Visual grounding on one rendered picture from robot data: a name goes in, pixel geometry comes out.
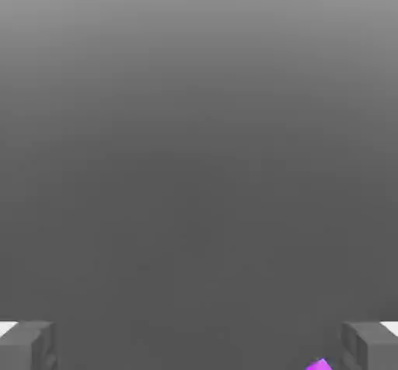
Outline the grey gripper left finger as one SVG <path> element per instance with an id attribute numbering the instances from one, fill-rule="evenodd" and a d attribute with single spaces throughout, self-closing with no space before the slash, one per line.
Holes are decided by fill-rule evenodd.
<path id="1" fill-rule="evenodd" d="M 58 370 L 56 324 L 0 321 L 0 370 Z"/>

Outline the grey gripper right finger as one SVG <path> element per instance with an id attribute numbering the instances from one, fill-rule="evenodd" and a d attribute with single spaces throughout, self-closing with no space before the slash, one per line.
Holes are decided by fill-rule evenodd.
<path id="1" fill-rule="evenodd" d="M 398 321 L 344 322 L 340 370 L 398 370 Z"/>

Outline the large magenta box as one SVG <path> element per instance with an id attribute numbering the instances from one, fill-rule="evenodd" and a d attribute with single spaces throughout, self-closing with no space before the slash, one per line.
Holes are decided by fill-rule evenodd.
<path id="1" fill-rule="evenodd" d="M 333 370 L 333 368 L 325 358 L 317 358 L 306 366 L 305 370 Z"/>

